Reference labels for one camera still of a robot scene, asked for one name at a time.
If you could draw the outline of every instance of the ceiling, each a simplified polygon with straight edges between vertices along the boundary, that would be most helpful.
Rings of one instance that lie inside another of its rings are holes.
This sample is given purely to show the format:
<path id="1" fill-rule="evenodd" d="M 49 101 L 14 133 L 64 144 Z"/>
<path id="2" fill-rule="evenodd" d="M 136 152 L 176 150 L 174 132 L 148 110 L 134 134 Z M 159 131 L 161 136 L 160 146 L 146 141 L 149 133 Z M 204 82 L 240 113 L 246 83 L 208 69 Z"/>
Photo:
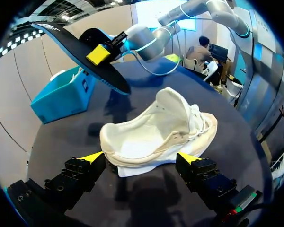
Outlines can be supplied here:
<path id="1" fill-rule="evenodd" d="M 48 21 L 65 26 L 106 8 L 138 1 L 140 0 L 35 0 L 15 18 L 8 37 L 33 29 L 30 26 L 32 22 Z"/>

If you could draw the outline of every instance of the computer monitor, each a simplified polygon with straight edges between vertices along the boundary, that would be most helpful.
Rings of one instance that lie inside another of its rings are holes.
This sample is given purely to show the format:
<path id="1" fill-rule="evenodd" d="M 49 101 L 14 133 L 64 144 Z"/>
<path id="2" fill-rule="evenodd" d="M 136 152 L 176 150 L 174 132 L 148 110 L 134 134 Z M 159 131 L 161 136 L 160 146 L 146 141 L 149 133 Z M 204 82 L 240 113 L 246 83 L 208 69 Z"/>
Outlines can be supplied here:
<path id="1" fill-rule="evenodd" d="M 215 44 L 209 44 L 209 52 L 215 59 L 226 63 L 228 49 L 217 46 Z"/>

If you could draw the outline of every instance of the shoelace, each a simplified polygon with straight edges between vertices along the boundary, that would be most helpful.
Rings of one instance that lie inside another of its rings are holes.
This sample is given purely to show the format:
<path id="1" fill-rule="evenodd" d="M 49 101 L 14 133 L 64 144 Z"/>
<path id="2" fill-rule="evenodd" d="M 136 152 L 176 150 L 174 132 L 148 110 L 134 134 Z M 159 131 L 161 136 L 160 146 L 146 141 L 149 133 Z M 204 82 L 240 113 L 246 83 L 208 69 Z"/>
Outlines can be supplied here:
<path id="1" fill-rule="evenodd" d="M 207 118 L 200 112 L 197 104 L 193 104 L 190 106 L 190 113 L 191 115 L 189 127 L 191 129 L 194 129 L 195 131 L 194 134 L 189 136 L 188 138 L 192 140 L 200 134 L 207 132 L 213 124 L 209 118 Z"/>

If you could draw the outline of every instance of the yellow block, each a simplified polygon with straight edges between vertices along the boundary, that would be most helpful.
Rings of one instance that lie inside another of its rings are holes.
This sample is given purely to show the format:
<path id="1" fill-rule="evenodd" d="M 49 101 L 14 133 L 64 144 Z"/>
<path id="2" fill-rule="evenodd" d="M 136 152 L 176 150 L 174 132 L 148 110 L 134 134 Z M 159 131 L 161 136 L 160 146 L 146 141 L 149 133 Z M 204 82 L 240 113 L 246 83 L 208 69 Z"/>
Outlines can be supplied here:
<path id="1" fill-rule="evenodd" d="M 99 65 L 100 62 L 104 61 L 110 53 L 107 49 L 104 48 L 101 44 L 99 44 L 92 52 L 90 52 L 86 58 L 90 60 L 94 65 Z"/>
<path id="2" fill-rule="evenodd" d="M 191 162 L 194 162 L 196 160 L 202 160 L 203 159 L 203 158 L 187 155 L 187 154 L 182 153 L 182 152 L 179 152 L 178 154 L 181 155 L 189 164 L 191 164 Z"/>
<path id="3" fill-rule="evenodd" d="M 81 157 L 81 158 L 78 158 L 78 159 L 85 159 L 87 161 L 89 161 L 90 163 L 92 163 L 93 161 L 95 161 L 97 159 L 97 157 L 99 157 L 103 152 L 100 151 L 96 154 L 92 154 L 92 155 L 88 155 L 88 156 L 85 156 L 85 157 Z"/>

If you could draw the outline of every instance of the dark blue table surface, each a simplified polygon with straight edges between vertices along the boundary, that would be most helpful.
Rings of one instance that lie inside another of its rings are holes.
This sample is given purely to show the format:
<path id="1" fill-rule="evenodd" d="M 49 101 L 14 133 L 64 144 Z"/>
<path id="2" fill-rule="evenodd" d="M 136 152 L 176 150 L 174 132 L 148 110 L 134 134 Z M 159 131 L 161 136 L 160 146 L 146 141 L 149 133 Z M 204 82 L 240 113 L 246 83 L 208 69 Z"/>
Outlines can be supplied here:
<path id="1" fill-rule="evenodd" d="M 162 59 L 146 66 L 157 73 L 169 71 L 174 63 Z M 264 151 L 240 114 L 208 84 L 192 72 L 178 67 L 165 77 L 152 76 L 138 62 L 118 63 L 115 68 L 128 80 L 132 93 L 124 96 L 97 82 L 88 110 L 42 125 L 36 137 L 28 177 L 41 186 L 44 179 L 60 173 L 69 158 L 100 151 L 99 130 L 109 122 L 129 121 L 144 111 L 156 93 L 171 87 L 189 104 L 215 115 L 217 134 L 202 157 L 217 162 L 220 171 L 238 182 L 264 193 L 261 201 L 272 199 L 272 179 Z M 251 223 L 260 210 L 249 215 Z M 83 194 L 66 215 L 94 227 L 114 226 L 207 226 L 215 213 L 196 193 L 190 193 L 174 164 L 128 178 L 118 178 L 107 167 L 91 193 Z"/>

